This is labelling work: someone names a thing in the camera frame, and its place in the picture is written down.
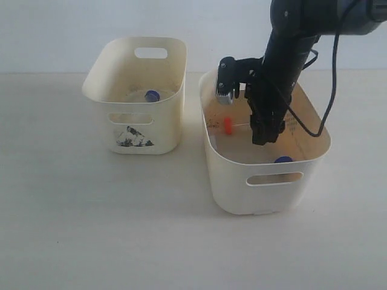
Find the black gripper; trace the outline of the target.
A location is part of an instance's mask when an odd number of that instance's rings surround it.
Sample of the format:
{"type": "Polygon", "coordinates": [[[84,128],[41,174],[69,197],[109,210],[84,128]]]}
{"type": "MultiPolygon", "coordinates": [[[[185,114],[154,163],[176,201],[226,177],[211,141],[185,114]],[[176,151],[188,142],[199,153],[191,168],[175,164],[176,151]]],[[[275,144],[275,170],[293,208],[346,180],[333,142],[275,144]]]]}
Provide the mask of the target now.
{"type": "Polygon", "coordinates": [[[245,59],[244,97],[251,109],[252,143],[263,146],[277,142],[285,130],[284,117],[291,96],[282,96],[273,81],[262,71],[262,59],[245,59]]]}

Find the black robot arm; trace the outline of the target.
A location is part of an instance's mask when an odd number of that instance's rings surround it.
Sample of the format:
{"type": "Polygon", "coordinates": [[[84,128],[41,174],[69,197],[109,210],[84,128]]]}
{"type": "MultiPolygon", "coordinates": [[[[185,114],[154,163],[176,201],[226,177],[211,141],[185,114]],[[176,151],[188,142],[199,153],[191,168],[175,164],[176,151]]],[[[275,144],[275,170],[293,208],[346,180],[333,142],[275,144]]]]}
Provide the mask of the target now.
{"type": "Polygon", "coordinates": [[[252,142],[274,143],[285,129],[295,84],[321,36],[333,35],[332,89],[324,116],[311,130],[295,116],[312,137],[319,137],[333,106],[337,88],[337,51],[341,35],[366,35],[386,21],[386,1],[272,1],[272,32],[264,55],[249,69],[247,101],[251,109],[252,142]]]}

